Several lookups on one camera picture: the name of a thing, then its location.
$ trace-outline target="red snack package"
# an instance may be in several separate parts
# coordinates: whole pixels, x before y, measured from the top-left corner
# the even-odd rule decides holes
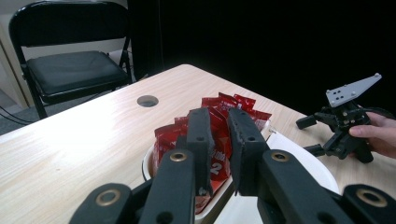
[[[211,155],[210,183],[214,194],[230,177],[230,157],[232,145],[227,124],[230,108],[240,108],[255,121],[261,131],[271,114],[253,109],[256,100],[238,94],[233,97],[219,92],[219,97],[202,98],[201,107],[208,107],[210,115],[210,129],[215,145]],[[161,158],[165,152],[176,146],[177,138],[186,135],[188,131],[188,117],[175,118],[175,124],[163,126],[155,130],[156,142],[152,154],[152,171],[155,176]],[[210,202],[210,196],[197,196],[195,198],[195,214],[201,213]]]
[[[154,133],[157,140],[154,143],[154,149],[152,151],[151,168],[153,176],[157,174],[163,154],[175,148],[177,137],[181,133],[181,126],[175,124],[162,126],[156,129]]]
[[[245,111],[253,109],[254,104],[256,104],[256,100],[238,94],[235,94],[233,98],[241,105],[240,109]]]
[[[209,107],[210,129],[215,146],[211,155],[210,179],[224,181],[230,177],[231,141],[227,120],[213,107]]]
[[[227,95],[219,92],[219,105],[216,109],[224,116],[224,118],[228,118],[228,110],[230,108],[239,108],[238,101],[235,100],[231,95]]]

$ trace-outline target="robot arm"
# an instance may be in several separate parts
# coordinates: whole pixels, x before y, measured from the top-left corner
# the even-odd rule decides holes
[[[209,176],[198,173],[207,174],[206,156],[210,153],[210,136],[205,127],[208,122],[201,120],[208,117],[191,119],[194,118],[199,122],[189,124],[188,135],[193,133],[198,142],[184,144],[190,138],[180,138],[181,144],[164,154],[156,176],[135,189],[122,184],[95,189],[70,223],[193,223],[194,197],[203,192],[197,188],[208,188]],[[233,145],[231,172],[235,193],[258,197],[257,207],[263,223],[390,223],[396,220],[396,201],[379,189],[352,185],[346,187],[341,196],[320,186],[292,154],[270,149],[246,112],[231,109],[228,124]]]

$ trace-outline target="dark background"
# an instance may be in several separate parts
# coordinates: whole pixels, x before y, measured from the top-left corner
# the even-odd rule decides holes
[[[380,73],[355,101],[395,114],[388,1],[129,1],[137,77],[189,63],[306,115],[326,90]]]

